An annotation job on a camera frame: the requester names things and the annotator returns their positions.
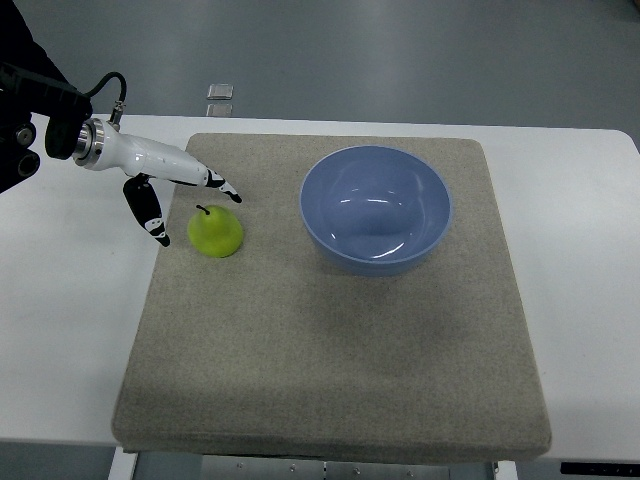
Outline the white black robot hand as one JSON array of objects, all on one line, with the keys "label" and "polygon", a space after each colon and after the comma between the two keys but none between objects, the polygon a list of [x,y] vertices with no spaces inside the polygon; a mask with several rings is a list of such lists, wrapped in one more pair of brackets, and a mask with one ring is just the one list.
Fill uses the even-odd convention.
[{"label": "white black robot hand", "polygon": [[160,245],[170,245],[162,209],[152,178],[175,184],[217,189],[242,201],[236,189],[221,175],[172,145],[118,132],[99,119],[85,122],[73,154],[75,163],[91,171],[118,168],[128,177],[123,194],[138,224]]}]

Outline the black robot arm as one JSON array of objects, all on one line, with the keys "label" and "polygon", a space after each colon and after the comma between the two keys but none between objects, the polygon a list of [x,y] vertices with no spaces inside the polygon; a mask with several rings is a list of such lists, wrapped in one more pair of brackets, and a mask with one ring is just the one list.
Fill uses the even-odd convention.
[{"label": "black robot arm", "polygon": [[90,97],[70,84],[3,62],[1,191],[29,179],[40,167],[40,156],[32,150],[37,139],[35,115],[48,119],[44,140],[47,154],[67,159],[92,113]]}]

